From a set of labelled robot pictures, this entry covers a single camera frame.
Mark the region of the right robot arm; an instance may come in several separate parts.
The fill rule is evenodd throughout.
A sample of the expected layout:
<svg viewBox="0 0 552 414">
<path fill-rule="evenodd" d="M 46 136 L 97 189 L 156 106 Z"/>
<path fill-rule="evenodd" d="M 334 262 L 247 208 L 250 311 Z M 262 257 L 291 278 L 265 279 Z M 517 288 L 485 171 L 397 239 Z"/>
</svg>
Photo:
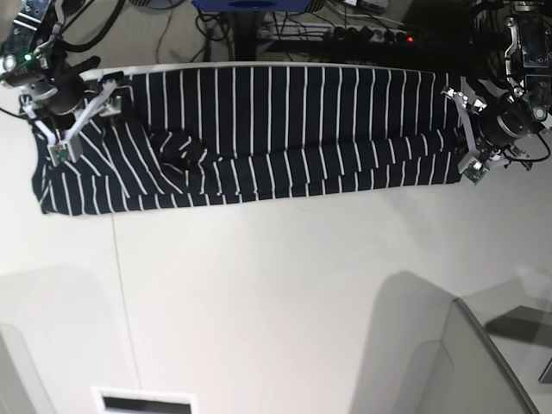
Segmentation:
<svg viewBox="0 0 552 414">
<path fill-rule="evenodd" d="M 92 87 L 82 73 L 98 68 L 92 56 L 70 65 L 71 53 L 95 47 L 113 27 L 124 3 L 115 7 L 99 32 L 84 44 L 70 44 L 64 33 L 88 7 L 86 1 L 24 1 L 1 47 L 1 84 L 21 91 L 19 117 L 41 133 L 55 166 L 77 161 L 82 153 L 81 131 L 94 117 L 122 111 L 126 84 L 122 72 L 106 75 Z"/>
</svg>

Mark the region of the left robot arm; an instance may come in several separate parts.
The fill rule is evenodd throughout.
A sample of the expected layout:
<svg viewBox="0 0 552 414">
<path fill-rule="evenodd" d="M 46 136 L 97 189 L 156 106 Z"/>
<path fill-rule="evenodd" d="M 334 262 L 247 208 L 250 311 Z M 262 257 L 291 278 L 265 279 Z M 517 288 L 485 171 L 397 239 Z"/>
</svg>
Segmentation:
<svg viewBox="0 0 552 414">
<path fill-rule="evenodd" d="M 492 169 L 549 160 L 551 146 L 551 3 L 475 1 L 473 46 L 496 93 L 473 75 L 471 93 L 445 86 L 463 127 L 460 175 L 478 184 Z"/>
</svg>

